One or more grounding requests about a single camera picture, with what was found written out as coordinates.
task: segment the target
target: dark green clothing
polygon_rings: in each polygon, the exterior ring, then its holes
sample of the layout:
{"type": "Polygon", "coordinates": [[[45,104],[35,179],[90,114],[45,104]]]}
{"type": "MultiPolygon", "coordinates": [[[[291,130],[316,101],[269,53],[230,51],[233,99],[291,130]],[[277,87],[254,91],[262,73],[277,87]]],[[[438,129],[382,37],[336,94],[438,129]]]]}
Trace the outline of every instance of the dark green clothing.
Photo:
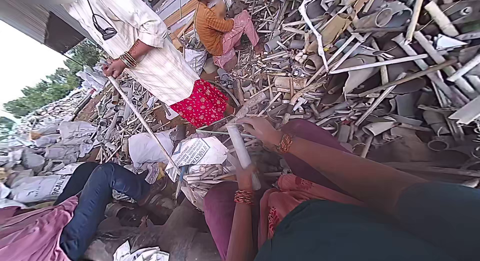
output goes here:
{"type": "Polygon", "coordinates": [[[407,188],[395,216],[324,200],[303,202],[255,261],[477,260],[480,190],[423,183],[407,188]]]}

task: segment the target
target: henna tattoo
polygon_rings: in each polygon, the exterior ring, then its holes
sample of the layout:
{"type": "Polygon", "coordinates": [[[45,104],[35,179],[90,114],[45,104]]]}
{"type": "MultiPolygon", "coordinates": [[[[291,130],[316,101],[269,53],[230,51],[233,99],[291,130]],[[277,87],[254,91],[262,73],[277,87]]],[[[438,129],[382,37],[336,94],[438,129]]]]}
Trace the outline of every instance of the henna tattoo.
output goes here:
{"type": "Polygon", "coordinates": [[[139,44],[140,44],[140,40],[137,39],[137,41],[135,41],[135,43],[132,45],[132,47],[128,51],[130,56],[134,56],[137,53],[137,47],[138,47],[139,44]]]}

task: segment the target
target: bangle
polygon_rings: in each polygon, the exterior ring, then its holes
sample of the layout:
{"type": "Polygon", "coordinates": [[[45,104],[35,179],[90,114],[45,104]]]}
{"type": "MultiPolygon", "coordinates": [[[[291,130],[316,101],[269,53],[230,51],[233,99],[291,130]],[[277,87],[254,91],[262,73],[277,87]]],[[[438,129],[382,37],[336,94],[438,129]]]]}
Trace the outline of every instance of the bangle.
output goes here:
{"type": "Polygon", "coordinates": [[[285,154],[289,151],[291,144],[293,143],[293,137],[289,134],[283,134],[277,149],[279,153],[285,154]]]}
{"type": "Polygon", "coordinates": [[[125,57],[127,59],[129,59],[130,63],[134,66],[134,67],[137,67],[138,65],[138,62],[134,59],[134,57],[132,55],[130,55],[130,53],[128,53],[128,51],[125,51],[125,57]]]}
{"type": "Polygon", "coordinates": [[[237,203],[253,205],[254,197],[255,193],[253,191],[237,190],[233,200],[237,203]]]}
{"type": "Polygon", "coordinates": [[[128,52],[123,53],[118,58],[121,59],[128,68],[135,68],[138,65],[138,62],[128,52]]]}

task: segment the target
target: standing woman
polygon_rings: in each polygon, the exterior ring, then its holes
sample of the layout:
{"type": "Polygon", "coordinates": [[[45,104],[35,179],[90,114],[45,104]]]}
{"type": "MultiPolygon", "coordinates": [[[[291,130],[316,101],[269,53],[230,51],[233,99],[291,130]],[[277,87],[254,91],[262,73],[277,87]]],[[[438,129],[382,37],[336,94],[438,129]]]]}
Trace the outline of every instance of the standing woman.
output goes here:
{"type": "Polygon", "coordinates": [[[112,58],[104,67],[123,70],[195,127],[222,119],[227,97],[201,80],[169,41],[162,19],[142,0],[77,0],[64,4],[112,58]]]}

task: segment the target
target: white kurta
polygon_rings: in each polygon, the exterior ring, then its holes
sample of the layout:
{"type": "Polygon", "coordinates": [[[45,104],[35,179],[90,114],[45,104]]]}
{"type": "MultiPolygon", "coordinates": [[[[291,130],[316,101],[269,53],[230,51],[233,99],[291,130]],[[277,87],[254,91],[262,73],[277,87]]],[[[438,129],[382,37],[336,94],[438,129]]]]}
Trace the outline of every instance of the white kurta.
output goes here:
{"type": "Polygon", "coordinates": [[[92,10],[87,0],[63,5],[88,31],[92,38],[112,57],[128,51],[137,39],[158,47],[139,60],[135,69],[126,69],[135,80],[167,105],[188,98],[198,74],[187,64],[182,54],[166,39],[169,32],[165,23],[142,0],[89,0],[97,22],[105,29],[113,27],[117,34],[103,40],[93,25],[92,10]]]}

